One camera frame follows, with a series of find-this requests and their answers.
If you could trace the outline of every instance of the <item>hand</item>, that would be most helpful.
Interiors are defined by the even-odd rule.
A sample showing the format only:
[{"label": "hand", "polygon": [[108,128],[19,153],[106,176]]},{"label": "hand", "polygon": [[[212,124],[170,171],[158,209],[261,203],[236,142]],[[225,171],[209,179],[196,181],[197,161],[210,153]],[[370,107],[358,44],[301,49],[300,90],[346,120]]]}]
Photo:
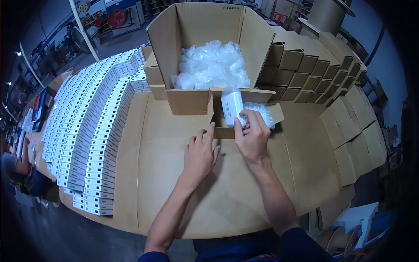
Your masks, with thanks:
[{"label": "hand", "polygon": [[191,190],[195,190],[198,187],[217,162],[221,146],[217,146],[212,150],[214,126],[214,122],[209,125],[205,142],[202,139],[207,131],[201,129],[196,136],[189,138],[189,144],[185,147],[184,170],[178,181]]},{"label": "hand", "polygon": [[234,118],[234,140],[246,163],[253,169],[269,158],[267,147],[271,131],[259,112],[244,109],[239,115],[247,116],[248,123],[242,129],[239,119]]}]

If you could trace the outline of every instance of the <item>blue sleeve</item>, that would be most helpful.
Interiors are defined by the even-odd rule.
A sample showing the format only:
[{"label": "blue sleeve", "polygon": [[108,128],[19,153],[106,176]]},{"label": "blue sleeve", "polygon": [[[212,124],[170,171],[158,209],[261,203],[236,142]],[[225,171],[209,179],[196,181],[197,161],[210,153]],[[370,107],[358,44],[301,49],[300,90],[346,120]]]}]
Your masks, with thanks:
[{"label": "blue sleeve", "polygon": [[137,262],[170,262],[169,257],[161,252],[148,252],[140,256]]},{"label": "blue sleeve", "polygon": [[281,238],[285,261],[334,261],[302,228],[291,228]]}]

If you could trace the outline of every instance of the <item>right hand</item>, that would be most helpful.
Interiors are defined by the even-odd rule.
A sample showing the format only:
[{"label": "right hand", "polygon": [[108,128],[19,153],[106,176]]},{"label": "right hand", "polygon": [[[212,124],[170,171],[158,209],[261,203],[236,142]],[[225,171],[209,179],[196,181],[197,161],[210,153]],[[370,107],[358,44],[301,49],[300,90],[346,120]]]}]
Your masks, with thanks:
[{"label": "right hand", "polygon": [[269,159],[267,147],[271,130],[259,112],[243,109],[239,115],[247,116],[248,124],[242,129],[239,119],[234,118],[234,140],[244,160],[252,169]]}]

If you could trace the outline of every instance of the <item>forearm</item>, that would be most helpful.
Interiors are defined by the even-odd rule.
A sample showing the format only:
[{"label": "forearm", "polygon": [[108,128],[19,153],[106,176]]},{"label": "forearm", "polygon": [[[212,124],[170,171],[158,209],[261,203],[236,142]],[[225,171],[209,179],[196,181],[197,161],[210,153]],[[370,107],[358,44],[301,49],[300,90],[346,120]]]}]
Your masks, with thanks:
[{"label": "forearm", "polygon": [[160,209],[148,231],[145,253],[158,251],[167,254],[192,193],[192,189],[186,188],[179,181],[176,183],[173,192]]},{"label": "forearm", "polygon": [[276,176],[271,160],[266,158],[251,169],[260,187],[269,222],[275,232],[281,236],[288,229],[298,227],[295,207]]}]

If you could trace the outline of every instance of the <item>wooden spool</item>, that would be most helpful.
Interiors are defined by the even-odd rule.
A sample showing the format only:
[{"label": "wooden spool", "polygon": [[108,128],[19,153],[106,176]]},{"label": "wooden spool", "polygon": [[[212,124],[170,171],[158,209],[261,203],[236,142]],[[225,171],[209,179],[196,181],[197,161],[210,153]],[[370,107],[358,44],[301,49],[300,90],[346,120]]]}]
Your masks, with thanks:
[{"label": "wooden spool", "polygon": [[337,249],[344,249],[344,257],[347,257],[354,251],[361,226],[356,226],[350,234],[345,234],[345,228],[338,226],[334,231],[323,231],[316,237],[316,242],[329,254],[333,255]]}]

